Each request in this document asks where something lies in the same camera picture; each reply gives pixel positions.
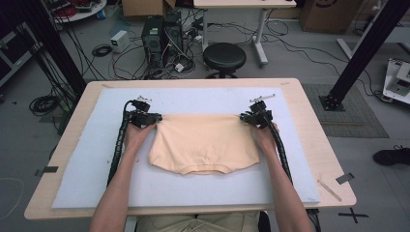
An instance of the hand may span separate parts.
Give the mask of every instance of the hand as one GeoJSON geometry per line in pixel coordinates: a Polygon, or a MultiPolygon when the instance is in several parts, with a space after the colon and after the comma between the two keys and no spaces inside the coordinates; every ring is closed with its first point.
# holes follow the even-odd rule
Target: hand
{"type": "MultiPolygon", "coordinates": [[[[274,127],[279,132],[278,125],[275,123],[273,124],[274,124],[274,127]]],[[[268,150],[275,150],[277,148],[277,143],[272,137],[272,134],[269,131],[268,127],[264,129],[252,127],[252,131],[253,131],[253,134],[255,135],[256,142],[259,144],[259,147],[262,149],[263,152],[266,152],[268,150]]]]}
{"type": "Polygon", "coordinates": [[[138,128],[134,126],[133,124],[128,124],[127,126],[127,131],[126,131],[126,137],[125,137],[125,142],[124,145],[126,146],[126,149],[128,148],[138,148],[145,140],[147,137],[148,133],[155,127],[156,125],[150,125],[147,126],[146,128],[138,128]]]}

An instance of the wooden table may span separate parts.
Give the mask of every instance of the wooden table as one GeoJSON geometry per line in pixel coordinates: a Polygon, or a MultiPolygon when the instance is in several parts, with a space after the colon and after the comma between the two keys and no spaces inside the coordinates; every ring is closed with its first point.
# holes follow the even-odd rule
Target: wooden table
{"type": "Polygon", "coordinates": [[[257,54],[260,60],[260,66],[268,64],[265,51],[260,43],[262,38],[263,27],[265,26],[266,13],[272,8],[291,8],[295,7],[294,1],[286,0],[193,0],[193,5],[196,8],[204,9],[203,11],[203,37],[202,49],[208,46],[208,9],[212,8],[257,8],[261,9],[259,17],[259,26],[256,36],[253,36],[252,41],[255,45],[257,54]]]}
{"type": "MultiPolygon", "coordinates": [[[[286,98],[307,162],[315,180],[322,181],[342,200],[338,201],[327,190],[317,184],[321,202],[306,204],[307,208],[349,207],[356,203],[356,197],[348,183],[340,185],[336,178],[343,175],[337,157],[322,130],[308,98],[295,78],[252,78],[252,79],[190,79],[190,80],[136,80],[91,82],[64,132],[48,166],[58,166],[56,173],[44,173],[25,211],[28,219],[83,218],[91,217],[94,209],[59,209],[51,205],[62,181],[65,167],[72,155],[78,138],[91,115],[103,88],[200,88],[200,87],[277,87],[286,98]]],[[[129,215],[189,214],[228,211],[266,210],[260,206],[232,207],[172,207],[160,209],[130,208],[129,215]]]]}

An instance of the floor mat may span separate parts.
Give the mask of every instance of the floor mat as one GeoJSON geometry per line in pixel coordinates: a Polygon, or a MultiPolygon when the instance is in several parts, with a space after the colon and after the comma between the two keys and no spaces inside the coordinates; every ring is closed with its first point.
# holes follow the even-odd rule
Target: floor mat
{"type": "Polygon", "coordinates": [[[327,96],[334,85],[303,84],[307,98],[327,136],[388,138],[362,94],[353,86],[342,104],[345,111],[325,111],[318,96],[327,96]]]}

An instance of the beige t-shirt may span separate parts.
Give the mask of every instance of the beige t-shirt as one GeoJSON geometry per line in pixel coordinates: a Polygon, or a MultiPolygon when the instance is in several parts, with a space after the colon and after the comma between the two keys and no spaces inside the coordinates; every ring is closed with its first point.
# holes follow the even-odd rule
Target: beige t-shirt
{"type": "Polygon", "coordinates": [[[238,115],[163,115],[149,162],[188,174],[229,173],[259,162],[250,125],[238,115]]]}

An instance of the white foam board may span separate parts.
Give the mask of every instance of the white foam board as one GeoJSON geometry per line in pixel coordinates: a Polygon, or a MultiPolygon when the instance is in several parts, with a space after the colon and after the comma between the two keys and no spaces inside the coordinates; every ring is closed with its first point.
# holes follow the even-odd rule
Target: white foam board
{"type": "MultiPolygon", "coordinates": [[[[103,195],[126,101],[151,99],[160,114],[240,114],[250,99],[265,100],[280,128],[296,191],[303,202],[320,202],[298,134],[279,88],[104,89],[66,167],[52,208],[95,208],[103,195]]],[[[261,162],[229,174],[181,175],[148,162],[155,131],[147,137],[132,172],[129,206],[211,206],[273,204],[269,170],[261,162]]]]}

